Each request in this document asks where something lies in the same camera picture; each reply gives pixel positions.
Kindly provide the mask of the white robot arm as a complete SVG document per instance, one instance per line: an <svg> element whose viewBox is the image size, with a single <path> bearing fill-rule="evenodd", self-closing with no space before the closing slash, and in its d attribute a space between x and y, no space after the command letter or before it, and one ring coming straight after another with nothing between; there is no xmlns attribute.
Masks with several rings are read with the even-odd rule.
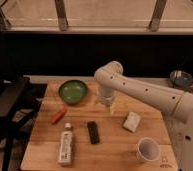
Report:
<svg viewBox="0 0 193 171"><path fill-rule="evenodd" d="M118 61L98 68L94 78L99 84L97 98L106 106L113 103L117 90L184 122L186 129L179 169L193 171L193 94L125 77Z"/></svg>

